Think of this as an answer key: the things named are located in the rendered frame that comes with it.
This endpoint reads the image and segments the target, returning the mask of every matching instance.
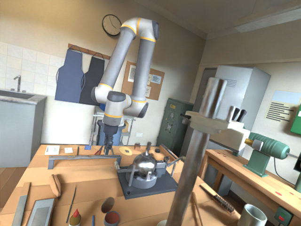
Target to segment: glue bottle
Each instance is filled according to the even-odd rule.
[[[81,216],[79,211],[76,209],[73,216],[70,217],[69,226],[80,226]]]

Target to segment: ceiling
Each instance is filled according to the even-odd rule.
[[[204,39],[238,32],[234,22],[291,0],[135,0]]]

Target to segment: faucet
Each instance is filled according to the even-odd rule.
[[[20,92],[21,76],[18,75],[17,77],[14,78],[14,80],[16,79],[18,79],[18,92]]]

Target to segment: bulletin board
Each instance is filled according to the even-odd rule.
[[[131,95],[135,79],[136,63],[127,61],[126,72],[124,74],[121,92]],[[150,69],[149,79],[147,82],[145,97],[148,99],[159,100],[160,91],[164,79],[164,72]]]

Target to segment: red liquid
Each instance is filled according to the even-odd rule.
[[[105,221],[108,222],[109,224],[115,224],[119,221],[119,215],[117,213],[108,213],[105,216]]]

